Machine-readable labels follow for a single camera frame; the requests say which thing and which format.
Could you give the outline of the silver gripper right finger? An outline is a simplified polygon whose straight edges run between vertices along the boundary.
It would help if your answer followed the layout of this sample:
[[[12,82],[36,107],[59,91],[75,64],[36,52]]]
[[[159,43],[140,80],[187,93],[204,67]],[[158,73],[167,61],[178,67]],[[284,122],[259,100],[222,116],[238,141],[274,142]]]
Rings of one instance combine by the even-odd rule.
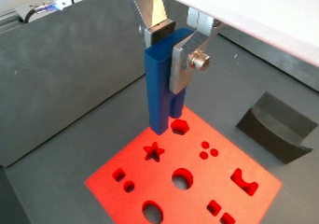
[[[208,68],[211,56],[206,53],[207,45],[223,27],[224,23],[215,21],[208,35],[194,31],[174,46],[170,76],[170,90],[174,94],[188,86],[195,71],[204,71]]]

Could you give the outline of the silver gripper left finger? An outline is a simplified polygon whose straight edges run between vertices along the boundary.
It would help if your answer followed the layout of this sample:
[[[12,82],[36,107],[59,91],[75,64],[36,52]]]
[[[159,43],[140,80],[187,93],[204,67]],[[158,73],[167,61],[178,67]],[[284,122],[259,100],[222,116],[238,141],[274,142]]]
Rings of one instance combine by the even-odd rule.
[[[140,20],[144,45],[149,48],[174,31],[176,23],[167,18],[163,0],[135,0]]]

